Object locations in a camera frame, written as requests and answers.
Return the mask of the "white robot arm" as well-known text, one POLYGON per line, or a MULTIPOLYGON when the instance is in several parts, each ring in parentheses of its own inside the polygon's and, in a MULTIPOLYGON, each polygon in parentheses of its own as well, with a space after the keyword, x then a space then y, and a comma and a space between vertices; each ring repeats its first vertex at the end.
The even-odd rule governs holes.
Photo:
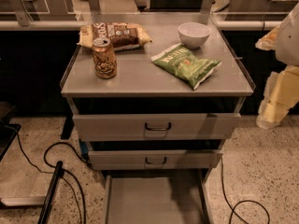
POLYGON ((283 71, 272 72, 267 79, 256 119, 260 128, 272 129, 299 103, 299 4, 255 47, 272 49, 277 60, 286 65, 283 71))

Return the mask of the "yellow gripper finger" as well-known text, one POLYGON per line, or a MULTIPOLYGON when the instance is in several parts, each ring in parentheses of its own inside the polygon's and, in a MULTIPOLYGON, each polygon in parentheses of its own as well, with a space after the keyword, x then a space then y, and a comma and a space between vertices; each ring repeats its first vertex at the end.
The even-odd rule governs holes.
POLYGON ((261 50, 275 50, 277 46, 278 29, 279 27, 276 27, 260 38, 256 42, 255 47, 261 50))
POLYGON ((267 79, 256 124, 263 129, 277 127, 298 103, 299 67, 287 65, 282 72, 272 72, 267 79))

